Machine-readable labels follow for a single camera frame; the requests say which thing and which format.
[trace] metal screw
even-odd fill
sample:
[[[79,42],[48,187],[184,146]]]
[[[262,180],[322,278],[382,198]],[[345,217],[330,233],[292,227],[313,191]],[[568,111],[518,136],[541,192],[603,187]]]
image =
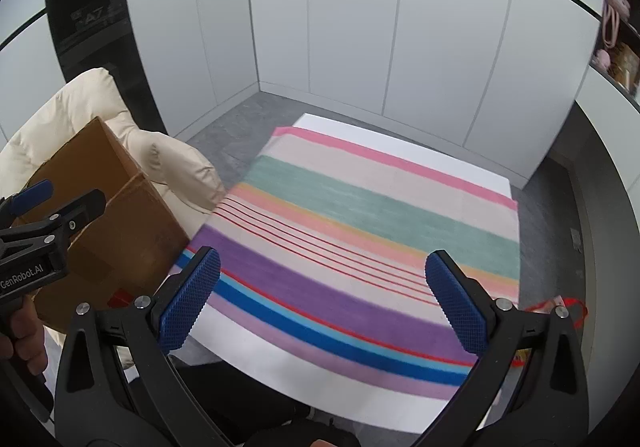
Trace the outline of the metal screw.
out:
[[[561,319],[566,319],[569,317],[569,310],[567,310],[564,306],[556,306],[556,315],[558,315]]]
[[[513,303],[509,299],[505,299],[504,297],[498,297],[498,299],[495,300],[495,305],[504,312],[507,312],[511,308],[513,308]]]
[[[91,307],[89,306],[89,303],[81,302],[78,306],[76,306],[76,313],[78,315],[84,315],[90,310],[90,308]]]
[[[136,305],[136,308],[146,308],[151,304],[151,298],[148,295],[141,295],[140,297],[136,297],[136,300],[133,302]]]

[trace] black pants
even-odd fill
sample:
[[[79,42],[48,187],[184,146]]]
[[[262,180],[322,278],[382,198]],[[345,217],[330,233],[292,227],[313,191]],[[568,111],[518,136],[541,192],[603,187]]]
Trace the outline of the black pants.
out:
[[[310,407],[252,379],[233,366],[219,362],[182,366],[177,371],[203,410],[233,444],[248,447],[308,447],[316,439],[337,447],[360,447],[348,432],[305,420]],[[159,429],[163,423],[141,379],[130,383],[141,414]],[[281,425],[292,421],[290,425]]]

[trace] purple stripe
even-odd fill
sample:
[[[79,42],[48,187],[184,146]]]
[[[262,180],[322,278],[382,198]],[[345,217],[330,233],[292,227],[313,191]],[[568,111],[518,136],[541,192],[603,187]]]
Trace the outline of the purple stripe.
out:
[[[281,350],[285,350],[287,353],[291,353],[299,359],[319,367],[324,367],[324,369],[337,373],[338,375],[343,375],[349,379],[408,395],[439,398],[440,400],[450,400],[458,390],[458,388],[453,385],[401,377],[400,375],[387,373],[380,369],[343,359],[342,357],[316,348],[311,344],[305,343],[274,328],[270,324],[255,318],[253,315],[229,303],[216,293],[211,294],[207,302],[220,313],[242,326],[242,328],[258,335],[258,337],[263,338]]]
[[[191,245],[218,250],[222,267],[258,290],[316,318],[404,350],[453,361],[476,362],[452,328],[357,299],[318,283],[203,225]]]

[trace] human hand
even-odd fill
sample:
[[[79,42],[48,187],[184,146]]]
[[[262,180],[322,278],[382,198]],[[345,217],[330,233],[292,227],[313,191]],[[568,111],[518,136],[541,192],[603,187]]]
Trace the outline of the human hand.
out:
[[[49,360],[44,348],[44,326],[31,297],[24,296],[22,308],[14,312],[9,321],[17,341],[12,344],[8,337],[0,334],[0,359],[10,359],[15,348],[15,353],[27,362],[31,375],[41,374]]]

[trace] blue stripe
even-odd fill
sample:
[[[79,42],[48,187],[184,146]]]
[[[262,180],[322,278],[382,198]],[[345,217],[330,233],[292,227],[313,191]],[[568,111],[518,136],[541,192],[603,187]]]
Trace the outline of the blue stripe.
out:
[[[214,289],[214,292],[219,294],[219,296],[261,321],[270,324],[286,334],[292,335],[292,337],[321,348],[324,351],[328,351],[329,353],[333,353],[350,361],[364,364],[365,366],[417,380],[427,380],[429,382],[444,383],[447,385],[460,385],[466,378],[466,375],[462,373],[452,373],[431,367],[408,364],[340,342],[287,319],[285,316],[247,297],[225,281],[226,279],[221,278]]]
[[[186,250],[184,249],[180,255],[178,256],[178,259],[176,259],[175,261],[175,265],[177,265],[177,267],[180,268],[184,268],[187,266],[187,263],[189,263],[189,261],[191,261],[191,258],[194,256],[195,254],[193,252],[191,252],[191,250]]]
[[[390,359],[394,359],[396,361],[404,362],[407,364],[414,364],[416,366],[423,367],[431,367],[433,369],[439,369],[441,371],[450,371],[453,373],[461,373],[463,375],[468,374],[471,370],[468,366],[459,366],[457,364],[447,364],[439,361],[432,361],[430,359],[425,359],[422,357],[416,357],[411,355],[410,353],[402,353],[402,351],[396,351],[389,348],[385,348],[383,346],[378,346],[377,344],[373,344],[367,342],[366,340],[359,339],[357,337],[353,337],[352,335],[347,335],[345,333],[339,332],[328,326],[324,326],[320,323],[317,323],[305,316],[302,316],[294,311],[291,311],[283,306],[273,302],[270,299],[260,295],[259,293],[254,292],[253,290],[247,288],[238,281],[229,277],[228,275],[221,274],[220,279],[224,279],[224,283],[229,284],[233,289],[238,290],[238,292],[243,295],[250,297],[256,302],[260,303],[263,306],[266,306],[270,310],[279,313],[280,315],[297,322],[298,324],[305,326],[306,328],[310,328],[322,335],[327,335],[328,337],[332,337],[337,341],[340,341],[344,344],[352,345],[356,348],[360,348],[361,350],[370,351],[371,353],[376,353],[382,355],[383,357],[388,357]]]

